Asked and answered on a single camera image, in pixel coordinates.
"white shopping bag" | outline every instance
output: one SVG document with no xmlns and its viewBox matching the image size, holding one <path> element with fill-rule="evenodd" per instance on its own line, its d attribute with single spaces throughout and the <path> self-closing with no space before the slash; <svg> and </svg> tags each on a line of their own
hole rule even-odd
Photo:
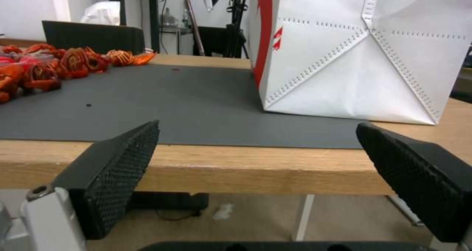
<svg viewBox="0 0 472 251">
<path fill-rule="evenodd" d="M 472 41 L 472 0 L 250 0 L 266 111 L 437 124 Z"/>
</svg>

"red stripe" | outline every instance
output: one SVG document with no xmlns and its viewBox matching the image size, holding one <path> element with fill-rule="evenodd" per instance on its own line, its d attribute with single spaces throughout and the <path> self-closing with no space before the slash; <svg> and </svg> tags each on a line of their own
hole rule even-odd
<svg viewBox="0 0 472 251">
<path fill-rule="evenodd" d="M 261 14 L 261 38 L 257 52 L 256 65 L 254 66 L 254 78 L 259 86 L 263 77 L 264 67 L 267 60 L 268 48 L 270 46 L 272 33 L 272 0 L 258 0 L 258 9 Z"/>
</svg>

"gray mat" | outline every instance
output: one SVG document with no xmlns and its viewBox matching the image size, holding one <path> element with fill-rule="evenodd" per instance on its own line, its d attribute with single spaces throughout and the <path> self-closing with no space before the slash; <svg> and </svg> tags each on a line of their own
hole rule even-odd
<svg viewBox="0 0 472 251">
<path fill-rule="evenodd" d="M 132 66 L 0 105 L 0 138 L 96 141 L 160 120 L 162 144 L 361 148 L 360 120 L 265 113 L 249 71 Z"/>
</svg>

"wire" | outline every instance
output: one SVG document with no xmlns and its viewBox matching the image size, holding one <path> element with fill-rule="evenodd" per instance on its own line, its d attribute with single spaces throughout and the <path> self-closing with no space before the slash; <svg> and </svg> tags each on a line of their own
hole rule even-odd
<svg viewBox="0 0 472 251">
<path fill-rule="evenodd" d="M 162 46 L 162 49 L 167 54 L 166 47 L 164 46 L 164 43 L 162 42 L 162 35 L 164 33 L 164 9 L 166 9 L 166 4 L 167 4 L 167 0 L 164 0 L 164 5 L 162 6 L 162 11 L 160 14 L 160 46 Z"/>
<path fill-rule="evenodd" d="M 167 218 L 167 217 L 164 217 L 162 214 L 159 213 L 159 211 L 156 209 L 156 214 L 159 218 L 161 218 L 162 220 L 165 220 L 165 221 L 172 221 L 172 222 L 175 222 L 175 221 L 181 221 L 181 220 L 184 220 L 184 219 L 188 219 L 190 217 L 194 217 L 194 216 L 198 216 L 199 214 L 199 211 L 192 211 L 190 214 L 188 215 L 185 215 L 185 216 L 182 216 L 182 217 L 178 217 L 178 218 Z"/>
</svg>

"black gripper pad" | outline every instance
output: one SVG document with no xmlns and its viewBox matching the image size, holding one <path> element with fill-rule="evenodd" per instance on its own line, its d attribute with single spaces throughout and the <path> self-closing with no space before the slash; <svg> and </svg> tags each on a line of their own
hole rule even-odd
<svg viewBox="0 0 472 251">
<path fill-rule="evenodd" d="M 375 168 L 432 233 L 458 242 L 472 220 L 472 167 L 440 145 L 369 123 L 357 138 Z"/>
<path fill-rule="evenodd" d="M 159 122 L 95 142 L 54 180 L 68 190 L 87 239 L 101 239 L 125 214 L 126 205 L 152 157 Z"/>
</svg>

